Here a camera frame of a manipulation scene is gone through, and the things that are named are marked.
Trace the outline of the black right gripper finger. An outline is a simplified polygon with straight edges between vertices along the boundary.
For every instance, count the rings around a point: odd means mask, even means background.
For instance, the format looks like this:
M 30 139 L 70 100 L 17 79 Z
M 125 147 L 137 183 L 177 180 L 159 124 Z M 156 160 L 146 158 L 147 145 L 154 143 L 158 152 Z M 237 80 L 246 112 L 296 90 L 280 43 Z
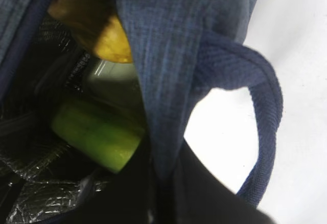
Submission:
M 201 163 L 187 143 L 175 168 L 158 183 L 150 223 L 274 223 L 274 220 L 236 196 Z

